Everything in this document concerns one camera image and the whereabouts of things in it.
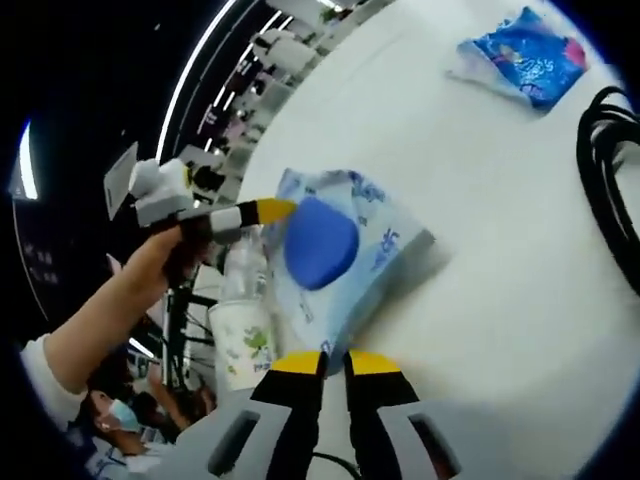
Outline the person's left hand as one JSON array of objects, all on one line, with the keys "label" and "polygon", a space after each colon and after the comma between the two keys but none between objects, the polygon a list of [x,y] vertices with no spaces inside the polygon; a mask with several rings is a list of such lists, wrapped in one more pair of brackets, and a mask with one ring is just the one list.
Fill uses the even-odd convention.
[{"label": "person's left hand", "polygon": [[182,240],[178,226],[151,235],[106,282],[107,290],[114,298],[154,303],[168,289],[164,267]]}]

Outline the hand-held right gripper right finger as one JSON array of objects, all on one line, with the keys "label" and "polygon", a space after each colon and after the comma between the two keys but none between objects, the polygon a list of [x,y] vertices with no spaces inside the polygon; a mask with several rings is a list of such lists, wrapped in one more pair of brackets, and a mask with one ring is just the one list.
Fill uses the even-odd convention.
[{"label": "hand-held right gripper right finger", "polygon": [[452,479],[461,472],[394,361],[351,350],[344,367],[349,435],[364,479]]}]

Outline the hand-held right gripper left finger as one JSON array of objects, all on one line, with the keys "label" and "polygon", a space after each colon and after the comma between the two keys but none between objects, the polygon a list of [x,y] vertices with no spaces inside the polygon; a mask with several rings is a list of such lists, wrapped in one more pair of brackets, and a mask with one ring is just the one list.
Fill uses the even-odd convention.
[{"label": "hand-held right gripper left finger", "polygon": [[179,479],[304,479],[319,440],[328,355],[290,353],[251,393],[177,444]]}]

